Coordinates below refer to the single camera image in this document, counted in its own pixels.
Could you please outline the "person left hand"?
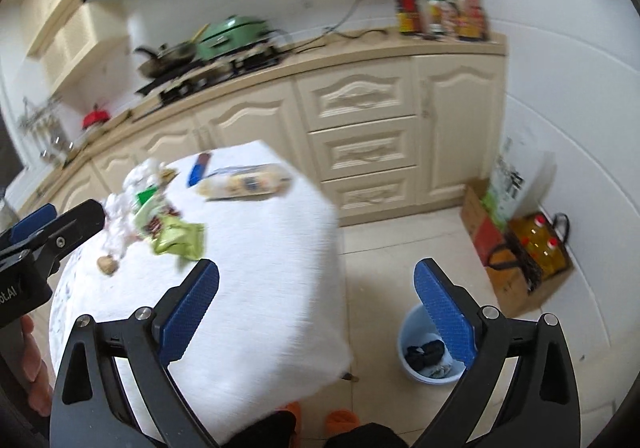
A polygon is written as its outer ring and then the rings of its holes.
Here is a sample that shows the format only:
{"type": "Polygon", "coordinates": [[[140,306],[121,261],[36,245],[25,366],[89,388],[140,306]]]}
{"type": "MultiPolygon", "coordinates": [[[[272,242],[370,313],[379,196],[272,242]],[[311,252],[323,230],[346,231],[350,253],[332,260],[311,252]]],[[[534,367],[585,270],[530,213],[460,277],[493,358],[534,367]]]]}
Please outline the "person left hand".
{"type": "Polygon", "coordinates": [[[35,323],[31,316],[25,315],[21,318],[21,328],[24,340],[22,369],[28,382],[28,404],[40,416],[47,418],[52,409],[52,387],[48,368],[32,335],[35,323]]]}

